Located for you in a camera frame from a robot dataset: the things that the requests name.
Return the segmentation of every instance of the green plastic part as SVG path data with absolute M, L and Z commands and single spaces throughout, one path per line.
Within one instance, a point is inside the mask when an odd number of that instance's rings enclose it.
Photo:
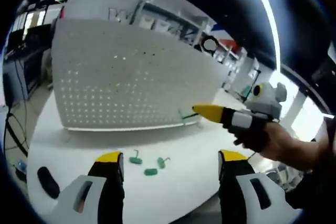
M 159 165 L 159 168 L 160 168 L 160 169 L 164 169 L 164 168 L 166 167 L 165 162 L 166 162 L 167 160 L 170 160 L 170 158 L 168 157 L 168 158 L 166 158 L 166 159 L 163 159 L 163 158 L 159 157 L 159 158 L 157 159 L 157 164 Z
M 130 157 L 129 161 L 132 164 L 141 165 L 142 164 L 142 159 L 138 158 L 139 151 L 138 150 L 134 150 L 134 151 L 137 152 L 136 153 L 137 155 L 135 157 Z
M 144 171 L 144 174 L 145 174 L 146 176 L 154 176 L 154 175 L 157 174 L 157 171 L 158 171 L 158 169 L 156 169 L 156 168 L 146 169 L 146 170 Z

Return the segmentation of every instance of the desk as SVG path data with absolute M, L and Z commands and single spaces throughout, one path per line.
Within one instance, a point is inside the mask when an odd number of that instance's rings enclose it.
M 243 104 L 219 89 L 214 103 L 234 109 Z M 233 144 L 234 136 L 220 124 L 202 120 L 198 124 L 145 131 L 69 132 L 63 129 L 52 93 L 37 121 L 30 143 L 27 167 L 29 200 L 39 214 L 57 204 L 43 191 L 37 170 L 46 166 L 60 189 L 79 175 L 87 174 L 95 159 L 107 152 L 124 153 L 124 224 L 167 224 L 213 196 L 218 188 L 220 149 L 252 151 Z M 143 164 L 128 162 L 139 150 Z M 170 157 L 158 175 L 146 177 L 145 168 L 157 168 L 158 157 Z

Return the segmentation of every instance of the ceiling light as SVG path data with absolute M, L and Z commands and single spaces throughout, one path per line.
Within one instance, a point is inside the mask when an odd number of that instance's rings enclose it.
M 279 42 L 277 24 L 275 22 L 275 18 L 274 18 L 273 11 L 271 8 L 271 4 L 269 3 L 269 0 L 261 0 L 261 1 L 262 1 L 262 4 L 264 5 L 269 24 L 271 26 L 272 35 L 273 35 L 275 57 L 276 57 L 276 67 L 277 67 L 276 71 L 280 72 L 280 69 L 281 69 L 280 42 Z
M 322 113 L 322 115 L 325 117 L 325 118 L 330 118 L 330 119 L 334 119 L 334 115 L 329 115 L 329 114 L 324 114 Z

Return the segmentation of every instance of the window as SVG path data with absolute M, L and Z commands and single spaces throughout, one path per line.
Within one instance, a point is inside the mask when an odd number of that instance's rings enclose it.
M 26 19 L 27 13 L 23 13 L 20 16 L 17 16 L 14 23 L 12 31 L 20 30 L 24 28 L 24 22 Z
M 296 97 L 299 91 L 299 87 L 296 86 L 294 82 L 289 80 L 282 73 L 275 71 L 271 75 L 271 78 L 269 79 L 269 83 L 273 86 L 273 88 L 276 88 L 279 82 L 284 84 L 287 89 L 287 99 L 285 102 L 280 103 L 282 105 L 280 119 L 282 119 L 285 117 L 289 108 L 292 106 L 294 98 Z
M 40 26 L 42 25 L 43 23 L 43 18 L 46 14 L 46 11 L 45 10 L 41 10 L 41 11 L 37 11 L 37 12 L 32 12 L 32 13 L 28 13 L 27 15 L 27 19 L 26 19 L 26 22 L 25 22 L 25 30 L 23 31 L 23 39 L 26 37 L 27 33 L 28 33 L 28 29 L 31 28 L 31 27 L 34 27 L 32 24 L 32 18 L 35 14 L 38 13 L 38 19 L 37 19 L 37 23 L 36 23 L 36 26 Z
M 322 123 L 322 112 L 315 103 L 307 97 L 302 109 L 292 124 L 292 129 L 300 140 L 308 142 L 316 136 Z
M 51 24 L 54 19 L 58 17 L 62 7 L 63 4 L 49 5 L 46 13 L 46 18 L 44 20 L 44 25 Z

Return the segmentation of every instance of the computer monitor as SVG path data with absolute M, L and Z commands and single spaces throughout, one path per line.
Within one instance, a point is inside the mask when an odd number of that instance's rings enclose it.
M 20 46 L 23 43 L 22 38 L 23 29 L 11 32 L 8 37 L 7 52 L 10 52 Z
M 51 43 L 51 24 L 28 29 L 25 40 L 27 43 L 38 43 L 39 46 L 49 45 Z

